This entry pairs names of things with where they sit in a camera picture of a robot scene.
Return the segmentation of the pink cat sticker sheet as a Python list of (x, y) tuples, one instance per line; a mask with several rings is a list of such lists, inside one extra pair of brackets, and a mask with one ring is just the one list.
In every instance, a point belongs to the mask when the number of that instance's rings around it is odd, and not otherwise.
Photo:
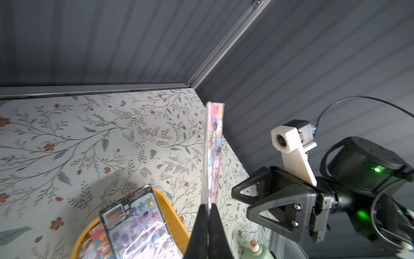
[(212, 204), (217, 203), (220, 188), (224, 104), (207, 102), (206, 109), (201, 203), (210, 212)]

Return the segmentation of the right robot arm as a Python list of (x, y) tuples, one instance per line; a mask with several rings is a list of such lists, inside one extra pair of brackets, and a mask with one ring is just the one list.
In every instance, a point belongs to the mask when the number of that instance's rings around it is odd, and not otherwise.
[(308, 152), (318, 124), (293, 119), (271, 131), (282, 167), (261, 167), (231, 192), (248, 205), (247, 218), (294, 242), (325, 239), (328, 218), (346, 213), (355, 231), (401, 259), (414, 256), (414, 213), (393, 199), (414, 169), (395, 152), (361, 137), (347, 137), (324, 155), (315, 176)]

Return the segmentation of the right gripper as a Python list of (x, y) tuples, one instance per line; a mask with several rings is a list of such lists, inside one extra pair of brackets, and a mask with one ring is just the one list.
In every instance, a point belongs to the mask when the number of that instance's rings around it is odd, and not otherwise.
[(231, 191), (232, 198), (251, 205), (247, 218), (296, 243), (310, 236), (324, 241), (334, 191), (326, 184), (317, 187), (291, 184), (287, 171), (261, 167)]

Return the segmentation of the purple sticker sheet black border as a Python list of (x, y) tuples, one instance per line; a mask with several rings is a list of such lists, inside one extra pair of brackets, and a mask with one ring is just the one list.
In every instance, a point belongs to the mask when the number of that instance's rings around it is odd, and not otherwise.
[(183, 258), (151, 185), (111, 203), (99, 216), (115, 258)]

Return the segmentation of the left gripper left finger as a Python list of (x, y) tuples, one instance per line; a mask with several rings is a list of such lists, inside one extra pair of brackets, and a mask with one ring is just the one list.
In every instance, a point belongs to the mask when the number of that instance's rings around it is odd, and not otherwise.
[(206, 259), (208, 256), (208, 213), (206, 205), (198, 209), (193, 231), (185, 251), (184, 259)]

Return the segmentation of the yellow storage tray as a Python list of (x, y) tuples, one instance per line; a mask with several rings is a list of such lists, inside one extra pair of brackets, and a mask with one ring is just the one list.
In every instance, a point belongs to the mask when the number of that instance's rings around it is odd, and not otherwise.
[[(180, 252), (184, 255), (188, 247), (188, 243), (190, 241), (190, 234), (185, 228), (180, 217), (175, 212), (166, 195), (155, 187), (153, 187), (153, 191), (157, 199), (157, 203), (162, 213), (162, 216), (164, 217), (167, 227), (171, 233), (171, 236), (174, 239)], [(77, 253), (80, 249), (80, 245), (82, 244), (83, 239), (88, 235), (90, 230), (92, 230), (95, 226), (97, 226), (100, 223), (100, 218), (97, 217), (87, 227), (85, 227), (85, 229), (79, 235), (73, 246), (70, 259), (77, 258)]]

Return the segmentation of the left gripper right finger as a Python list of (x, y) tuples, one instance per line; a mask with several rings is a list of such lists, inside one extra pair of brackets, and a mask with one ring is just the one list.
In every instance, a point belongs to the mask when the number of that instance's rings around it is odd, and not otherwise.
[(234, 259), (216, 204), (211, 205), (208, 221), (208, 258)]

